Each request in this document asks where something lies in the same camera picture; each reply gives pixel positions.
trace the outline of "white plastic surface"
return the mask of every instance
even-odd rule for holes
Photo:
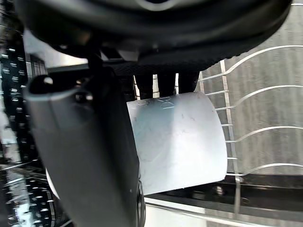
[[[144,195],[225,178],[227,152],[223,129],[203,93],[139,100],[127,106]],[[48,181],[57,195],[49,176]]]

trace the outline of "metal wire rack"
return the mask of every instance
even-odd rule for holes
[[[300,7],[301,9],[303,9],[303,3],[293,3],[292,7]],[[203,77],[203,72],[200,72],[200,77],[199,77],[199,81],[198,81],[198,89],[202,92],[204,92],[207,96],[209,96],[210,98],[214,97],[214,96],[218,96],[218,95],[222,95],[223,94],[223,99],[225,102],[225,106],[224,107],[218,107],[216,108],[218,113],[221,112],[226,112],[226,116],[227,119],[222,120],[222,127],[224,129],[227,129],[228,131],[228,136],[227,138],[229,138],[229,140],[226,140],[226,144],[230,144],[230,153],[229,153],[229,157],[228,157],[228,163],[229,163],[229,171],[227,173],[227,175],[229,176],[234,176],[235,177],[235,182],[236,182],[236,192],[235,192],[235,201],[234,201],[234,215],[233,215],[233,219],[228,219],[228,218],[222,218],[219,216],[214,216],[214,215],[207,215],[204,213],[197,213],[197,212],[191,212],[188,210],[180,210],[180,209],[176,209],[176,208],[172,208],[172,207],[168,207],[168,206],[162,206],[159,204],[152,204],[152,203],[147,203],[147,206],[152,206],[152,207],[157,207],[159,209],[163,209],[163,210],[169,210],[172,212],[178,212],[178,213],[182,213],[185,215],[191,215],[191,216],[195,216],[197,218],[202,218],[204,220],[210,221],[210,222],[215,222],[215,223],[219,223],[219,224],[225,224],[225,225],[230,225],[230,226],[236,226],[236,227],[250,227],[250,226],[254,226],[254,227],[265,227],[265,225],[256,225],[254,223],[250,223],[250,222],[243,222],[243,221],[239,221],[239,213],[240,213],[240,203],[241,203],[241,182],[243,181],[243,177],[246,175],[249,175],[251,173],[255,173],[258,170],[262,170],[262,169],[270,169],[273,167],[280,167],[283,168],[285,166],[291,166],[294,168],[298,168],[298,169],[302,169],[303,168],[303,163],[291,163],[291,162],[274,162],[274,163],[268,163],[265,165],[260,165],[258,167],[255,168],[251,168],[248,169],[244,172],[241,172],[239,169],[239,164],[238,164],[238,156],[236,152],[236,147],[235,144],[244,141],[245,139],[258,134],[258,133],[262,133],[265,131],[273,131],[276,129],[296,129],[296,130],[303,130],[303,125],[279,125],[279,126],[270,126],[270,127],[264,127],[261,129],[257,129],[254,131],[251,131],[243,136],[240,136],[238,138],[236,138],[234,136],[235,133],[235,128],[234,128],[234,124],[233,124],[233,120],[234,120],[234,116],[232,113],[232,110],[237,108],[238,106],[240,106],[241,104],[243,104],[245,101],[249,100],[250,98],[252,98],[253,96],[256,96],[260,93],[263,92],[267,92],[270,90],[280,90],[280,89],[288,89],[288,88],[295,88],[295,89],[299,89],[302,90],[303,85],[298,85],[298,84],[289,84],[289,85],[277,85],[277,86],[269,86],[269,87],[265,87],[262,89],[258,89],[255,90],[243,97],[241,97],[240,99],[238,99],[233,105],[231,104],[230,98],[231,98],[231,94],[230,94],[230,90],[229,90],[229,83],[228,83],[228,79],[227,77],[231,77],[231,74],[235,69],[237,69],[239,66],[241,66],[243,63],[245,63],[246,61],[251,60],[252,58],[258,57],[260,54],[266,53],[266,52],[272,52],[274,50],[286,50],[286,49],[291,49],[291,48],[297,48],[297,49],[301,49],[303,48],[303,45],[299,45],[299,44],[295,44],[295,45],[279,45],[279,46],[271,46],[265,49],[261,49],[261,50],[252,50],[250,52],[250,54],[242,59],[240,59],[239,61],[237,61],[235,64],[233,64],[232,66],[230,66],[228,69],[226,68],[226,60],[222,60],[219,62],[220,68],[221,68],[221,72],[217,73],[215,75],[210,75],[208,77]],[[159,97],[159,91],[157,90],[157,77],[154,75],[154,97]],[[223,86],[221,88],[223,88],[222,90],[219,91],[205,91],[205,83],[206,82],[212,82],[213,83],[218,83],[218,81],[216,79],[220,79],[221,83],[223,83]],[[135,89],[136,89],[136,95],[138,98],[140,98],[139,96],[139,90],[138,87],[135,84]],[[176,92],[178,92],[178,77],[176,78]]]

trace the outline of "curved metal wire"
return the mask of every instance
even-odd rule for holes
[[[248,134],[240,137],[237,140],[227,140],[225,142],[226,143],[237,143],[237,142],[240,142],[240,141],[246,139],[247,137],[252,136],[254,134],[257,134],[259,132],[273,130],[273,129],[301,129],[301,130],[303,130],[303,127],[297,127],[297,126],[272,126],[272,127],[267,127],[267,128],[263,128],[263,129],[258,129],[258,130],[252,131],[252,132],[250,132],[250,133],[248,133]]]
[[[240,60],[239,62],[237,62],[236,64],[234,64],[233,66],[231,66],[226,72],[222,72],[222,73],[219,73],[219,74],[216,74],[216,75],[213,75],[213,76],[210,76],[210,77],[206,77],[206,78],[202,78],[198,81],[205,81],[205,80],[208,80],[208,79],[213,79],[213,78],[216,78],[216,77],[220,77],[220,76],[224,76],[226,74],[229,74],[231,73],[232,71],[234,71],[238,66],[240,66],[242,63],[246,62],[247,60],[261,54],[261,53],[265,53],[267,51],[272,51],[272,50],[276,50],[276,49],[282,49],[282,48],[290,48],[290,47],[303,47],[303,45],[284,45],[284,46],[274,46],[274,47],[269,47],[269,48],[266,48],[264,50],[261,50],[261,51],[257,51],[255,53],[252,53],[251,55],[243,58],[242,60]]]
[[[237,107],[238,105],[240,105],[241,103],[243,103],[246,99],[256,95],[256,94],[259,94],[261,92],[264,92],[264,91],[269,91],[269,90],[272,90],[272,89],[276,89],[276,88],[286,88],[286,87],[296,87],[296,88],[303,88],[302,85],[277,85],[277,86],[271,86],[271,87],[266,87],[266,88],[262,88],[260,90],[257,90],[257,91],[254,91],[254,92],[251,92],[249,93],[248,95],[242,97],[241,99],[239,99],[235,105],[232,105],[232,106],[228,106],[228,107],[221,107],[221,108],[216,108],[217,111],[219,110],[226,110],[226,109],[233,109],[235,107]]]
[[[294,164],[294,163],[272,163],[272,164],[267,164],[267,165],[263,165],[263,166],[258,166],[256,168],[253,168],[243,174],[226,174],[228,176],[246,176],[248,174],[251,174],[257,170],[260,170],[260,169],[265,169],[265,168],[269,168],[269,167],[275,167],[275,166],[294,166],[294,167],[299,167],[299,168],[303,168],[303,165],[301,164]]]

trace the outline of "dishwasher rack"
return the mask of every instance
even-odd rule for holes
[[[293,3],[292,4],[293,7],[300,7],[302,8],[303,3]],[[152,204],[152,203],[147,203],[147,206],[150,207],[157,207],[159,209],[163,209],[163,210],[169,210],[169,211],[173,211],[173,212],[178,212],[178,213],[182,213],[185,215],[190,215],[190,216],[194,216],[194,217],[198,217],[198,218],[202,218],[205,219],[207,221],[210,222],[214,222],[214,223],[219,223],[219,224],[225,224],[225,225],[230,225],[230,226],[236,226],[236,227],[266,227],[265,225],[256,225],[250,222],[244,222],[244,221],[240,221],[239,219],[239,215],[240,215],[240,206],[241,206],[241,182],[243,181],[243,177],[254,173],[258,170],[262,170],[262,169],[267,169],[267,168],[272,168],[272,167],[281,167],[283,168],[284,166],[292,166],[295,168],[303,168],[303,163],[291,163],[291,162],[279,162],[279,163],[268,163],[266,165],[260,165],[258,167],[249,169],[247,171],[240,171],[239,169],[239,158],[237,156],[237,152],[236,152],[236,148],[235,148],[235,144],[239,143],[241,141],[244,141],[245,139],[249,138],[250,136],[253,136],[255,134],[264,132],[264,131],[271,131],[274,129],[296,129],[296,130],[303,130],[303,125],[298,125],[298,126],[291,126],[291,125],[281,125],[281,126],[270,126],[270,127],[265,127],[262,129],[258,129],[255,131],[252,131],[250,133],[247,133],[243,136],[240,136],[238,138],[236,138],[234,136],[234,124],[233,124],[233,120],[234,120],[234,116],[232,114],[232,110],[234,110],[235,108],[237,108],[237,106],[241,105],[243,102],[247,101],[248,99],[250,99],[251,97],[260,94],[262,92],[267,92],[270,90],[275,90],[275,89],[284,89],[284,88],[295,88],[295,89],[302,89],[303,85],[296,85],[296,84],[292,84],[292,85],[277,85],[277,86],[270,86],[270,87],[265,87],[259,90],[256,90],[254,92],[251,92],[245,96],[243,96],[242,98],[240,98],[238,101],[235,102],[235,104],[231,104],[230,101],[230,88],[229,88],[229,83],[228,83],[228,79],[227,77],[230,76],[229,74],[231,74],[236,68],[238,68],[239,66],[241,66],[243,63],[245,63],[246,61],[249,61],[250,59],[259,56],[260,54],[266,53],[266,52],[270,52],[273,50],[278,50],[278,49],[287,49],[287,48],[302,48],[303,45],[281,45],[281,46],[274,46],[274,47],[269,47],[269,48],[265,48],[263,50],[260,51],[256,51],[252,54],[250,54],[247,57],[242,58],[240,61],[238,61],[236,64],[232,65],[231,67],[229,67],[228,69],[226,68],[226,60],[222,60],[219,62],[220,68],[221,68],[221,72],[215,75],[211,75],[209,77],[204,77],[203,73],[200,74],[200,78],[199,78],[199,82],[198,82],[198,88],[200,91],[205,92],[204,90],[204,86],[205,83],[211,80],[214,80],[216,78],[221,78],[222,79],[222,83],[223,83],[223,89],[220,91],[214,91],[214,92],[206,92],[205,94],[209,97],[212,96],[217,96],[220,94],[224,95],[224,102],[225,102],[225,106],[224,107],[218,107],[216,108],[217,112],[225,112],[226,116],[227,116],[227,122],[222,123],[222,127],[227,129],[228,134],[229,134],[229,140],[226,140],[226,144],[229,144],[231,147],[230,150],[230,154],[228,157],[228,164],[229,164],[229,169],[232,169],[232,171],[230,171],[227,175],[228,176],[232,176],[235,178],[235,182],[236,182],[236,193],[235,193],[235,200],[234,200],[234,214],[232,218],[223,218],[223,217],[219,217],[219,216],[215,216],[215,215],[207,215],[204,213],[197,213],[197,212],[191,212],[188,210],[181,210],[181,209],[176,209],[176,208],[171,208],[171,207],[167,207],[167,206],[162,206],[162,205],[158,205],[158,204]],[[136,86],[136,93],[137,96],[139,96],[138,93],[138,88]],[[14,141],[12,138],[3,138],[2,139],[2,144],[6,144],[6,145],[12,145],[15,144],[16,141]],[[19,167],[23,167],[23,166],[27,166],[28,164],[31,164],[35,162],[35,160],[31,160],[29,162],[26,163],[22,163],[22,164],[18,164],[16,163],[16,165],[7,165],[6,167],[4,167],[2,170],[3,171],[9,171],[12,170],[14,168],[19,168]]]

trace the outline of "black plastic item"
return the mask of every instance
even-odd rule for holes
[[[161,12],[104,2],[16,0],[15,4],[25,25],[49,44],[85,45],[93,31],[106,46],[147,53],[254,37],[279,23],[292,1],[210,0]]]
[[[27,87],[36,145],[71,219],[79,227],[138,226],[139,159],[112,70],[40,76]]]

